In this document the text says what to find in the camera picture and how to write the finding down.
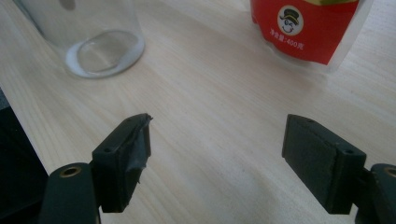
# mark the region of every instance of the cartoon face logo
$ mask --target cartoon face logo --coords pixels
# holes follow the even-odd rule
[[[301,12],[293,6],[282,7],[277,15],[277,25],[285,35],[297,35],[304,27]]]

